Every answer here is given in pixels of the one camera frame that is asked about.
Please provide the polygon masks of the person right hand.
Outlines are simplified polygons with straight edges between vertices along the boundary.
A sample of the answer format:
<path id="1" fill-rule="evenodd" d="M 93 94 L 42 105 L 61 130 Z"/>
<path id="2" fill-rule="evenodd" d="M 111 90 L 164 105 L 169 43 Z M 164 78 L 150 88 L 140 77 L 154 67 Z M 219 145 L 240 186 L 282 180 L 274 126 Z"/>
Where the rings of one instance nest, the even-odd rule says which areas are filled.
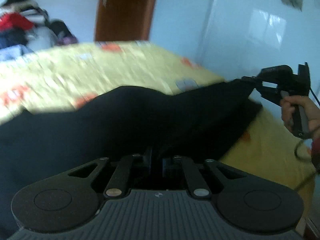
<path id="1" fill-rule="evenodd" d="M 318 137 L 319 132 L 319 108 L 313 103 L 313 101 L 307 96 L 286 96 L 280 101 L 281 106 L 281 118 L 284 122 L 284 126 L 293 133 L 293 118 L 292 114 L 295 111 L 294 105 L 299 105 L 304 108 L 306 117 L 308 119 L 309 131 L 313 132 L 313 137 Z"/>

